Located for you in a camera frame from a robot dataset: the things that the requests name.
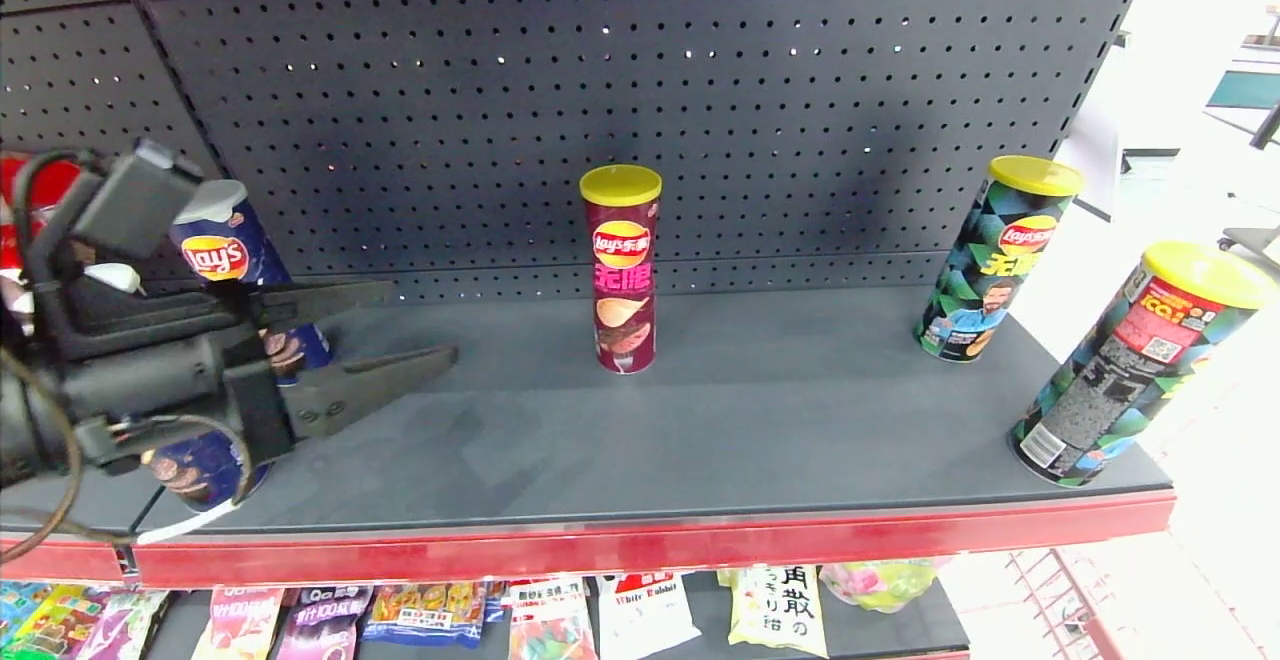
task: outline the white cable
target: white cable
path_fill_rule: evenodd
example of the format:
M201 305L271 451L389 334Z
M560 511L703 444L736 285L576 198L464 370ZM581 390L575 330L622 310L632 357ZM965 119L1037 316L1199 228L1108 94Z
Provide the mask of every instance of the white cable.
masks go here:
M186 521L182 521L179 523L166 524L166 527L163 528L156 528L154 531L138 533L138 540L134 542L134 545L154 545L155 542L164 542L166 540L173 540L174 537L182 536L183 533L197 531L205 527L206 524L214 522L215 519L221 518L224 514L230 513L236 508L239 508L239 505L232 504L230 500L220 501L220 504L215 505L211 510L205 510L204 513L197 514L193 518L187 518Z

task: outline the potato chip canister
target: potato chip canister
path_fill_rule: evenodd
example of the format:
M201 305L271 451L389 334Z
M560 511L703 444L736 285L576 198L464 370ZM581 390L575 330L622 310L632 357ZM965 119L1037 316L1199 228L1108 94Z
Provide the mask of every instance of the potato chip canister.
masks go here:
M595 354L604 368L636 373L653 363L653 240L662 177L640 165L605 165L579 183L591 232Z
M991 160L915 326L927 353L954 363L978 359L1082 187L1079 171L1052 160Z
M1137 441L1179 388L1276 295L1266 272L1190 242L1157 242L1011 431L1038 476L1079 487Z
M169 239L182 251L192 271L205 280L237 280L250 285L291 281L239 182L202 182L169 228ZM324 367L332 359L324 335L310 324L287 333L261 334L278 385L293 385L298 370ZM160 446L148 452L143 460L166 489L197 512L230 500L242 467L234 446L220 432ZM255 487L268 469L269 466L256 468Z

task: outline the yellow lid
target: yellow lid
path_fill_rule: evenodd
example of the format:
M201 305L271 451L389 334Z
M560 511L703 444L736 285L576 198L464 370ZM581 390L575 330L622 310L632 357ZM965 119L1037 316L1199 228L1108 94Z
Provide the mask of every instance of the yellow lid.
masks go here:
M1047 194L1050 198L1066 198L1084 189L1084 177L1075 168L1053 160L1001 155L991 160L988 169L992 178L1015 191Z
M1157 276L1213 303L1257 310L1276 295L1276 285L1266 272L1216 247L1157 242L1147 247L1142 260Z
M604 165L584 174L579 189L591 203L630 208L662 194L662 177L640 165Z

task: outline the red packaging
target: red packaging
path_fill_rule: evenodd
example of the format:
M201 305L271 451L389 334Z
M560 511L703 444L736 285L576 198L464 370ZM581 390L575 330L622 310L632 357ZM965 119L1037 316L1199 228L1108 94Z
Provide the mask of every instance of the red packaging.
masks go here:
M604 368L636 373L653 363L653 240L662 177L640 165L605 165L580 182L591 233L595 354Z

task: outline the qr code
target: qr code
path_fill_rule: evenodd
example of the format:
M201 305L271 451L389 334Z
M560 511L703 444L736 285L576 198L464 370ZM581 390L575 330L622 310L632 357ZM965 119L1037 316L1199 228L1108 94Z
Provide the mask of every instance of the qr code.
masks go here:
M1161 336L1152 336L1147 347L1143 347L1142 354L1148 356L1151 359L1160 359L1161 363L1172 363L1174 358L1181 350L1183 347L1175 342L1164 340Z

